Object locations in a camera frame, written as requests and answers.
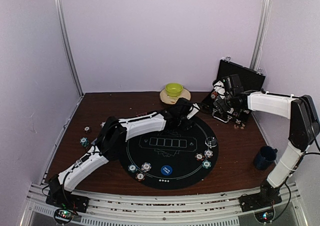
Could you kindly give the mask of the black hundred chip bottom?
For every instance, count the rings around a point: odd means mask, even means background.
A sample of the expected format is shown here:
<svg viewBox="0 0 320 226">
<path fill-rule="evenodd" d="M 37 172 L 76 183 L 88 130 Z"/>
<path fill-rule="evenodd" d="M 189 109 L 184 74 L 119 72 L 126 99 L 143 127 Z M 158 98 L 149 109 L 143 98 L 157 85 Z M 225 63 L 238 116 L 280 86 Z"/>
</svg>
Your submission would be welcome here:
<svg viewBox="0 0 320 226">
<path fill-rule="evenodd" d="M 143 181 L 143 180 L 145 180 L 145 177 L 146 177 L 145 174 L 141 173 L 141 172 L 137 173 L 135 176 L 137 181 Z"/>
</svg>

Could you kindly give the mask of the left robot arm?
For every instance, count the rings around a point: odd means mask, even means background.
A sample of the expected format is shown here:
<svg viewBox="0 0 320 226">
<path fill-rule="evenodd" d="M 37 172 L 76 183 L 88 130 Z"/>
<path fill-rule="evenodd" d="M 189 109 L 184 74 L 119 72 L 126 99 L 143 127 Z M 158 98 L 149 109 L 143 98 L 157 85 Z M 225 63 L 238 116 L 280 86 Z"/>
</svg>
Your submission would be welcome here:
<svg viewBox="0 0 320 226">
<path fill-rule="evenodd" d="M 61 208 L 74 208 L 77 202 L 71 192 L 96 169 L 109 161 L 117 160 L 125 142 L 150 132 L 176 128 L 181 123 L 188 122 L 199 110 L 198 103 L 179 98 L 166 109 L 148 112 L 139 117 L 109 117 L 91 148 L 68 169 L 49 179 L 46 203 Z"/>
</svg>

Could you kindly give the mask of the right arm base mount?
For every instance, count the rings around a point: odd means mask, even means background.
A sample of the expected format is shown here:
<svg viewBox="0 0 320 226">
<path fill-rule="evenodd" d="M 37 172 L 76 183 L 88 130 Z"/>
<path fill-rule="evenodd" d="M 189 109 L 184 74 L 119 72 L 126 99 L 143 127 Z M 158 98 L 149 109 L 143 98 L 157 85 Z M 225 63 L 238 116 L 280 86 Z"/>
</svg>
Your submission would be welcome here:
<svg viewBox="0 0 320 226">
<path fill-rule="evenodd" d="M 242 212 L 253 211 L 260 223 L 271 223 L 276 217 L 275 205 L 282 202 L 280 196 L 273 199 L 262 199 L 260 193 L 243 194 L 239 197 Z"/>
</svg>

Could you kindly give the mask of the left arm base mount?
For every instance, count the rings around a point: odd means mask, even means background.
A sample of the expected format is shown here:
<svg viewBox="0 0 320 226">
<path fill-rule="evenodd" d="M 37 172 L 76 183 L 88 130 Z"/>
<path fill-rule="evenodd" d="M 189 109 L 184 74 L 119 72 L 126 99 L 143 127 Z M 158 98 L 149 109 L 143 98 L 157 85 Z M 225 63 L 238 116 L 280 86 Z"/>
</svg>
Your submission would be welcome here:
<svg viewBox="0 0 320 226">
<path fill-rule="evenodd" d="M 79 216 L 79 212 L 86 213 L 89 198 L 71 194 L 67 196 L 66 200 L 64 196 L 61 199 L 54 199 L 48 195 L 45 202 L 56 207 L 53 213 L 56 223 L 65 225 L 70 223 L 75 216 Z"/>
</svg>

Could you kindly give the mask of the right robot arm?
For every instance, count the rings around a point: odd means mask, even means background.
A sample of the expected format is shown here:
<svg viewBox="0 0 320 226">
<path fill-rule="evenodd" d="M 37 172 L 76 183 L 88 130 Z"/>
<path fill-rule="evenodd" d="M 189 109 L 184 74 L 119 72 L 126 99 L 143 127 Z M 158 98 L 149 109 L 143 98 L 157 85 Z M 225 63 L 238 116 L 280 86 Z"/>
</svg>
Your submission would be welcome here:
<svg viewBox="0 0 320 226">
<path fill-rule="evenodd" d="M 320 120 L 310 95 L 295 96 L 271 93 L 264 90 L 244 90 L 238 75 L 230 75 L 213 82 L 213 109 L 226 116 L 230 109 L 262 112 L 285 118 L 288 121 L 287 146 L 274 169 L 254 194 L 239 198 L 243 211 L 271 206 L 281 202 L 280 188 L 297 170 L 316 143 Z"/>
</svg>

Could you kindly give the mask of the green chip stack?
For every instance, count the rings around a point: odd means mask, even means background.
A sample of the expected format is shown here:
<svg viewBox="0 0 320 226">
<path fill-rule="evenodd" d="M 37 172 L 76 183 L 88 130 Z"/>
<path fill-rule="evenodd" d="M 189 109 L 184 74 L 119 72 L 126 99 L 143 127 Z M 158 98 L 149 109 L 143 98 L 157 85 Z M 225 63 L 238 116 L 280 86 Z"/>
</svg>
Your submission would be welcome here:
<svg viewBox="0 0 320 226">
<path fill-rule="evenodd" d="M 84 148 L 89 146 L 89 140 L 86 137 L 82 137 L 79 142 L 80 142 L 81 146 Z"/>
</svg>

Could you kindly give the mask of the blue ten chip bottom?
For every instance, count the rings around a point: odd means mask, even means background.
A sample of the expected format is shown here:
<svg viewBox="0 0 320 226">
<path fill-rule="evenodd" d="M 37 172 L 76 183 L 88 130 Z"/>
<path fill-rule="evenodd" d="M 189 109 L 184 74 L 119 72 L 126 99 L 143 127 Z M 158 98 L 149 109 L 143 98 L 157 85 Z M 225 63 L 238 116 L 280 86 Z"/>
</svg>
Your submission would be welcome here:
<svg viewBox="0 0 320 226">
<path fill-rule="evenodd" d="M 142 170 L 143 172 L 148 172 L 148 171 L 151 170 L 151 168 L 152 168 L 152 165 L 151 165 L 150 163 L 148 163 L 148 162 L 145 162 L 145 163 L 143 163 L 143 164 L 141 165 L 141 170 Z"/>
</svg>

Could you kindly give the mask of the green fifty chip bottom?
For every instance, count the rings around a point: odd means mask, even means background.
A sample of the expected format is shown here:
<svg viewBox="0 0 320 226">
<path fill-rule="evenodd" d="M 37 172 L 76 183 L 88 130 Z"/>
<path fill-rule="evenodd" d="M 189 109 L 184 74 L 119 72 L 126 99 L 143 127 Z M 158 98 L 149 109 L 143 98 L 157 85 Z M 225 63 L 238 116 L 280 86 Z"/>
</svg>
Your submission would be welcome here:
<svg viewBox="0 0 320 226">
<path fill-rule="evenodd" d="M 129 172 L 134 173 L 134 172 L 137 172 L 137 170 L 138 170 L 138 168 L 137 168 L 137 166 L 134 165 L 134 164 L 131 164 L 131 165 L 128 166 L 128 171 L 129 171 Z"/>
</svg>

